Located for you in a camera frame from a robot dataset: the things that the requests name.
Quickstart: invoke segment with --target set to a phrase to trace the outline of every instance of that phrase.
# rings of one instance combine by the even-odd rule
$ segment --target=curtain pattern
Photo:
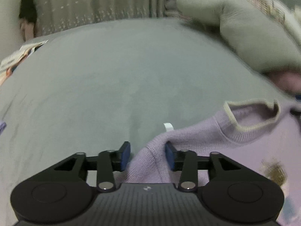
[[[36,35],[116,19],[164,16],[166,0],[34,0]]]

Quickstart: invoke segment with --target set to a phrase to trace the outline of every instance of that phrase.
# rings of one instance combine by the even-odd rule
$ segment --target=white wall
[[[0,0],[0,61],[23,43],[19,30],[20,0]]]

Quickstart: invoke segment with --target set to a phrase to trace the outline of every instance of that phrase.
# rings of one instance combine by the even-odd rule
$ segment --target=bed sheet
[[[0,226],[16,218],[14,186],[72,155],[130,141],[133,154],[165,131],[212,116],[224,101],[284,100],[218,38],[177,19],[85,25],[49,40],[0,88]]]

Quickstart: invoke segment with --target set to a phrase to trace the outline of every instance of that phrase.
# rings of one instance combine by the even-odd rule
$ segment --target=silver screw
[[[184,189],[193,189],[195,188],[195,183],[190,181],[182,182],[181,187]]]
[[[111,182],[101,182],[98,184],[98,187],[103,190],[111,189],[113,188],[113,186],[114,184],[112,184]]]

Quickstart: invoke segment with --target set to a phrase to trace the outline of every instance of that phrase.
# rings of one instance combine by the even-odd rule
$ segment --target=purple sweater
[[[177,150],[190,149],[198,155],[221,152],[272,180],[268,171],[280,164],[287,178],[280,184],[285,203],[278,222],[283,226],[300,226],[301,135],[299,120],[289,113],[291,108],[301,106],[297,102],[226,102],[212,118],[154,138],[116,180],[177,184],[180,172],[171,172],[165,159],[167,141]],[[208,182],[206,171],[199,171],[198,177],[200,186]]]

